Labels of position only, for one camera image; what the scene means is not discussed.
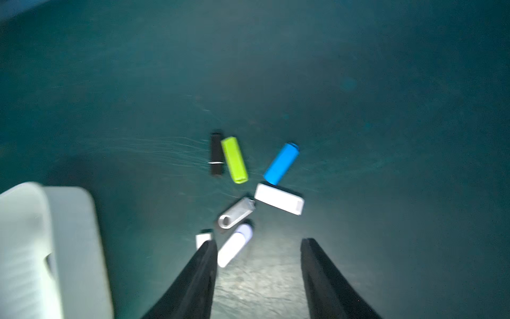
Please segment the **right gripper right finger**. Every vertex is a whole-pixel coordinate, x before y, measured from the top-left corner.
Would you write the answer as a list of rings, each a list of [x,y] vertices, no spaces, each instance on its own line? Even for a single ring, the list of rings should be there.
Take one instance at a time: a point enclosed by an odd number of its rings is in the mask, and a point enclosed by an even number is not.
[[[311,318],[380,318],[315,239],[301,241],[301,271]]]

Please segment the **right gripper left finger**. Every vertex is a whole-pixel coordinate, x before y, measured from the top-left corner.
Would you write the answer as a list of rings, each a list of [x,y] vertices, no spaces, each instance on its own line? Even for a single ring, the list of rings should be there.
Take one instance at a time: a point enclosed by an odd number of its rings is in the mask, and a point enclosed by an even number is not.
[[[217,274],[216,241],[206,241],[144,318],[210,318]]]

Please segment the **white capped usb drive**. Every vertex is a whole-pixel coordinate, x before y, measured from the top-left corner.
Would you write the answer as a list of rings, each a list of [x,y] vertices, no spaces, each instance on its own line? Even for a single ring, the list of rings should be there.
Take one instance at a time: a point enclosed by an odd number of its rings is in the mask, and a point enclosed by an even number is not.
[[[199,250],[204,243],[211,240],[213,240],[212,231],[201,232],[195,235],[196,250]]]

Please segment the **white purple usb drive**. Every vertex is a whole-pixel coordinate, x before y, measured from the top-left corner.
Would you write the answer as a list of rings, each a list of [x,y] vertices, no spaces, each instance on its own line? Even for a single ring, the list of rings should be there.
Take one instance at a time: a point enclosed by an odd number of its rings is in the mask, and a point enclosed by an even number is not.
[[[236,228],[235,232],[227,239],[224,245],[219,249],[217,264],[220,268],[225,268],[242,251],[247,243],[252,239],[253,228],[248,223],[243,223]]]

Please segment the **silver metal usb drive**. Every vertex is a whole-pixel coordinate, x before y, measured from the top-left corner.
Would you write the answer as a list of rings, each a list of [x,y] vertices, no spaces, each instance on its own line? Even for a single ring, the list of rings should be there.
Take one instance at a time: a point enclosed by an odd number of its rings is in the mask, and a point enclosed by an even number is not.
[[[241,198],[219,215],[217,225],[221,229],[231,229],[247,218],[255,209],[256,202],[254,199],[249,197]]]

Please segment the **white rectangular usb drive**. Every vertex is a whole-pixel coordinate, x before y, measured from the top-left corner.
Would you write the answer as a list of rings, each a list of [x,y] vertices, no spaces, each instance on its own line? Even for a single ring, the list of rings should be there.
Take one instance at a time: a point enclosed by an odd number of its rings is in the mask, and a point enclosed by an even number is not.
[[[256,186],[254,198],[272,207],[281,209],[294,215],[301,215],[304,208],[304,199],[300,196],[279,190],[272,186],[259,183]]]

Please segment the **black usb flash drive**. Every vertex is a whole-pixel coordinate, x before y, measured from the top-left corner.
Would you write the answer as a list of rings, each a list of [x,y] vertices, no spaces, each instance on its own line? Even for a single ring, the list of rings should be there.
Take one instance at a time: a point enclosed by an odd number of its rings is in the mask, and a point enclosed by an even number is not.
[[[224,154],[221,145],[222,139],[223,135],[220,132],[211,134],[209,167],[210,173],[213,176],[220,176],[223,174]]]

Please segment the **blue usb flash drive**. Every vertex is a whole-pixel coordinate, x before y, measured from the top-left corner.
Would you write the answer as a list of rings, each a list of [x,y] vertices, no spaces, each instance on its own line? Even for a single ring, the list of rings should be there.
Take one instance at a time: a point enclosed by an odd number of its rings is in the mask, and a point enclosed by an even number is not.
[[[300,149],[297,144],[286,143],[266,170],[264,179],[272,185],[277,185],[299,154]]]

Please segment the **green usb flash drive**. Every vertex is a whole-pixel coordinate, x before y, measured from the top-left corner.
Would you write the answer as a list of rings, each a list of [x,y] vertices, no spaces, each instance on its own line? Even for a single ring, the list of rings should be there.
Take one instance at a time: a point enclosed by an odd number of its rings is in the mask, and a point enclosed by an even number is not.
[[[248,172],[236,137],[231,136],[221,141],[224,157],[233,182],[242,184],[248,181]]]

